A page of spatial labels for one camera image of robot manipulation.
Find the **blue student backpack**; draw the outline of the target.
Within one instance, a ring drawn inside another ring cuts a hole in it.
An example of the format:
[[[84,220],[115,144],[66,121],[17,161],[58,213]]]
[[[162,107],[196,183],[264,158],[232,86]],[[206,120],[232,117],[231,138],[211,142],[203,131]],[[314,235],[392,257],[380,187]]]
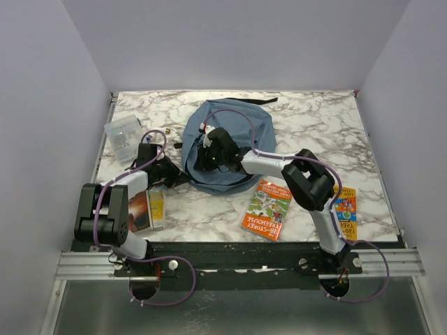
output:
[[[188,119],[182,136],[182,169],[191,186],[211,195],[231,195],[258,183],[242,169],[252,147],[273,153],[272,116],[262,106],[276,98],[206,100]]]

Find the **dark sunset cover book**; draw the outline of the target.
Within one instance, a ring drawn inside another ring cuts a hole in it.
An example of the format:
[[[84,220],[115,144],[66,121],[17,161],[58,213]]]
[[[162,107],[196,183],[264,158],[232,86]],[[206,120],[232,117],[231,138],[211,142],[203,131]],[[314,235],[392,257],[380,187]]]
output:
[[[129,230],[137,233],[152,227],[152,213],[148,191],[142,191],[129,200]]]

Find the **orange treehouse book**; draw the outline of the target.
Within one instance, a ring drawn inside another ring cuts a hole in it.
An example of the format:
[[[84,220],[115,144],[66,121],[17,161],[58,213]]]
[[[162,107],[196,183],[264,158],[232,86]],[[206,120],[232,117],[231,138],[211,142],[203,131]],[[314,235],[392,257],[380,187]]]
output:
[[[288,188],[261,180],[242,220],[242,228],[278,241],[292,199]]]

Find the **yellow cover book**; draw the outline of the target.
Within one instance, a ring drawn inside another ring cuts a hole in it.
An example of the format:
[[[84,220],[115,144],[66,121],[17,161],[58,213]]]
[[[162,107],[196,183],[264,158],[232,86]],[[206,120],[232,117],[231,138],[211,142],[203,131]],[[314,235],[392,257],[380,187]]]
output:
[[[148,194],[152,219],[151,227],[153,230],[164,229],[166,221],[165,194],[161,189],[150,190]]]

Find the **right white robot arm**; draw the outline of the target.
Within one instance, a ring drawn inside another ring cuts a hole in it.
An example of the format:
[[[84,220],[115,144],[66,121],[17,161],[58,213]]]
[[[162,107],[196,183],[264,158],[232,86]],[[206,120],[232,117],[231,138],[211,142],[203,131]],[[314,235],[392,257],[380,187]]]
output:
[[[350,247],[334,208],[338,194],[328,166],[307,149],[284,157],[239,147],[222,127],[201,124],[199,131],[204,138],[195,169],[210,171],[223,165],[231,172],[283,179],[293,199],[310,213],[314,222],[321,254],[318,264],[331,274],[345,268]]]

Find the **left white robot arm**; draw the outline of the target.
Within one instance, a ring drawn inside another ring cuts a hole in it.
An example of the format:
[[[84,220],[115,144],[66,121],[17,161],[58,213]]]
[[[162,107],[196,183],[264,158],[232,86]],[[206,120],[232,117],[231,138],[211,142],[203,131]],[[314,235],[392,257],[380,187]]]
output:
[[[154,270],[154,249],[129,229],[129,201],[153,187],[174,188],[189,181],[163,152],[160,144],[138,145],[132,168],[108,184],[81,188],[74,237],[78,242],[108,247],[131,261],[131,268],[146,276]]]

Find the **yellow blue treehouse book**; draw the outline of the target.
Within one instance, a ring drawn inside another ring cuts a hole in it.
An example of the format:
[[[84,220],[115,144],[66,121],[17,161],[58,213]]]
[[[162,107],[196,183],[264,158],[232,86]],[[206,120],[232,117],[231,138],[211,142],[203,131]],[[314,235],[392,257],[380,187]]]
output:
[[[344,186],[340,196],[335,201],[334,208],[346,238],[352,241],[356,240],[358,236],[356,190]]]

